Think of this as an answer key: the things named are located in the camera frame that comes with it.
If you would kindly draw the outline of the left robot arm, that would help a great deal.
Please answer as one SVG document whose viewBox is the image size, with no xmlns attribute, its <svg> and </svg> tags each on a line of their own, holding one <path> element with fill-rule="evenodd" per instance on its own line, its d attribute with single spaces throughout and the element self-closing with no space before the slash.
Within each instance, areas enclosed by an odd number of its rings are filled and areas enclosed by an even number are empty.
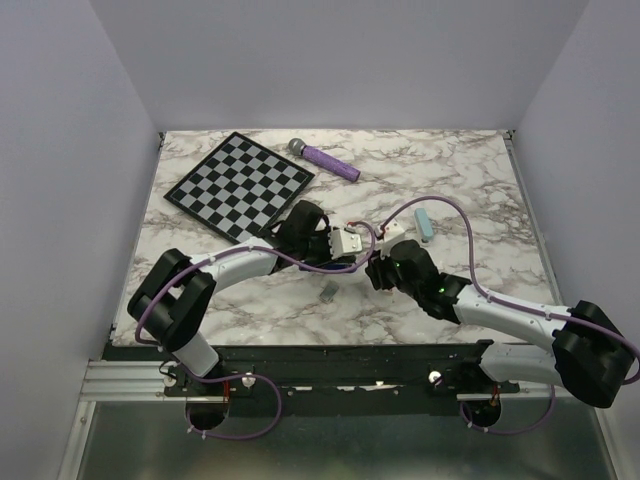
<svg viewBox="0 0 640 480">
<path fill-rule="evenodd" d="M 299 201 L 275 230 L 214 255 L 208 263 L 173 248 L 165 251 L 132 295 L 127 313 L 165 351 L 188 368 L 187 382 L 201 395 L 222 380 L 218 353 L 200 333 L 212 297 L 240 282 L 268 276 L 296 261 L 312 267 L 331 262 L 324 211 Z"/>
</svg>

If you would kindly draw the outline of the grey staple tray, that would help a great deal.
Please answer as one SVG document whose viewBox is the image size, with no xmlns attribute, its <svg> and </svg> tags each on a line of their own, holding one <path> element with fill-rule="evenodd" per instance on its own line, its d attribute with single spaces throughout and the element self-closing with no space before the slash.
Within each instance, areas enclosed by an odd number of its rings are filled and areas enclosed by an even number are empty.
<svg viewBox="0 0 640 480">
<path fill-rule="evenodd" d="M 339 285 L 337 283 L 335 282 L 327 283 L 324 286 L 323 290 L 321 291 L 319 295 L 319 299 L 324 303 L 331 302 L 338 291 L 339 291 Z"/>
</svg>

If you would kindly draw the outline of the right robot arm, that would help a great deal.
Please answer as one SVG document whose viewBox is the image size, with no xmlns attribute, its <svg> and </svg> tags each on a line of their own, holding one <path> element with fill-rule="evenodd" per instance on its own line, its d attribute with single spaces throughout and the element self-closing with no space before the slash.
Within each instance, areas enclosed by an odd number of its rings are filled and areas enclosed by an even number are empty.
<svg viewBox="0 0 640 480">
<path fill-rule="evenodd" d="M 471 280 L 439 271 L 414 240 L 375 253 L 365 273 L 375 289 L 397 289 L 435 319 L 519 339 L 516 346 L 494 343 L 461 365 L 461 382 L 471 391 L 524 380 L 561 386 L 587 405 L 608 408 L 633 364 L 631 346 L 596 304 L 552 306 L 482 293 Z"/>
</svg>

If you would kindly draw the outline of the light blue stapler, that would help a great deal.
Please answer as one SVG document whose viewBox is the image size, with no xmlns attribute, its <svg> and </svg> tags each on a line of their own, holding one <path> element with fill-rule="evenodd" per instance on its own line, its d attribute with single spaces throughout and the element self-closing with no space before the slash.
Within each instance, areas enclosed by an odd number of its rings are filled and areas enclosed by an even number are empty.
<svg viewBox="0 0 640 480">
<path fill-rule="evenodd" d="M 423 243 L 431 242 L 435 234 L 426 210 L 424 208 L 417 208 L 414 210 L 413 216 L 414 223 L 416 225 L 416 232 L 419 235 L 420 240 Z"/>
</svg>

